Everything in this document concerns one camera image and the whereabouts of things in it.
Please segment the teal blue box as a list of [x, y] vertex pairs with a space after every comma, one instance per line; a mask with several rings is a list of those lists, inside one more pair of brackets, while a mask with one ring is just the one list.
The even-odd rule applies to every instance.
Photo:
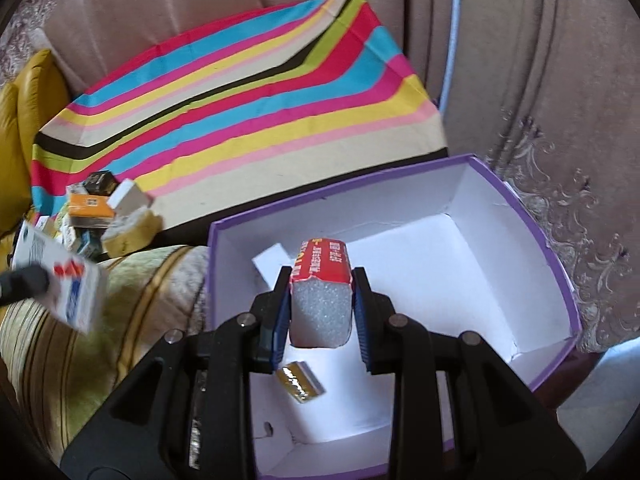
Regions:
[[77, 253], [86, 259], [98, 260], [103, 254], [100, 234], [90, 230], [82, 232]]

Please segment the yellow leather sofa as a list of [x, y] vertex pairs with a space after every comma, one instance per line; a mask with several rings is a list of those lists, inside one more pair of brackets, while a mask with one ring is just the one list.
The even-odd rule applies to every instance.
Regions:
[[70, 102], [49, 49], [38, 51], [1, 88], [1, 269], [9, 267], [14, 237], [32, 215], [32, 144], [36, 133]]

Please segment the small gold foil packet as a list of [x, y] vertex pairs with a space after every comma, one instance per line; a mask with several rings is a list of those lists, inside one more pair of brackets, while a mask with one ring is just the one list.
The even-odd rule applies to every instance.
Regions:
[[285, 391], [300, 404], [317, 399], [326, 392], [306, 362], [286, 363], [277, 369], [276, 376]]

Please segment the rainbow striped cloth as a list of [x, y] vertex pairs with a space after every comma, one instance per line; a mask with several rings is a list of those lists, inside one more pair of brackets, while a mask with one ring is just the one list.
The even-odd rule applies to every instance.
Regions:
[[106, 170], [168, 228], [447, 154], [437, 107], [367, 0], [247, 11], [149, 48], [42, 126], [32, 201], [55, 216]]

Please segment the white box red blue print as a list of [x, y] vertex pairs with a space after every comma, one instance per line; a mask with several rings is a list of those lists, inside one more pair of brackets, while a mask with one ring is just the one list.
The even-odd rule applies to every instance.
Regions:
[[40, 229], [23, 223], [17, 235], [11, 271], [34, 298], [76, 332], [92, 331], [104, 300], [107, 273], [67, 250]]

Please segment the yellow scouring sponge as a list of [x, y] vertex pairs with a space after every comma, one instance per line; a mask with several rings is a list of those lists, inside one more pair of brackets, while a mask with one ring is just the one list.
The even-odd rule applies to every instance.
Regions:
[[116, 217], [101, 236], [101, 245], [110, 258], [130, 255], [149, 246], [163, 227], [160, 216], [148, 207]]

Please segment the red white sponge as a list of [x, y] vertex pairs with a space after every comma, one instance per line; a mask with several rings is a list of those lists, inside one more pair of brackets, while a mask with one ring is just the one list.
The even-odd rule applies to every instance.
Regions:
[[352, 332], [352, 267], [341, 240], [300, 245], [290, 277], [293, 347], [336, 349]]

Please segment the black Dormi box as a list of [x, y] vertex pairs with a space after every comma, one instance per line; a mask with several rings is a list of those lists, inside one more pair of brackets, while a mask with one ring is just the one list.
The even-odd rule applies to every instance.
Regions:
[[82, 186], [90, 195], [111, 196], [119, 186], [119, 180], [111, 171], [96, 171], [82, 181]]

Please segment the purple white storage box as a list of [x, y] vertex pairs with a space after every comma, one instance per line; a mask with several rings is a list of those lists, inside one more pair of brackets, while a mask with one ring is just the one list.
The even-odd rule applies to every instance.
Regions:
[[[480, 333], [530, 388], [559, 366], [582, 329], [572, 284], [544, 233], [472, 156], [383, 170], [213, 223], [208, 326], [248, 310], [314, 237], [344, 242], [372, 289], [428, 330]], [[337, 349], [287, 348], [284, 358], [306, 363], [323, 393], [299, 403], [274, 376], [250, 378], [260, 476], [382, 474], [393, 377], [368, 374], [356, 338]]]

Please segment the orange box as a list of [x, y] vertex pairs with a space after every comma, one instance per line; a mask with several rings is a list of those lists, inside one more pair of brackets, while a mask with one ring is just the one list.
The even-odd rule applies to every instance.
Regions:
[[114, 220], [114, 210], [102, 195], [72, 194], [67, 209], [70, 224], [81, 229], [106, 229]]

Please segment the white cube box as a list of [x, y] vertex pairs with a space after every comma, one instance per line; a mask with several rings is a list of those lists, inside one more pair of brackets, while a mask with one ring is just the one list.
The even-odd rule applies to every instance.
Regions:
[[114, 211], [116, 217], [132, 214], [141, 207], [149, 207], [152, 198], [146, 195], [137, 183], [131, 179], [122, 180], [115, 191], [108, 196], [107, 206]]

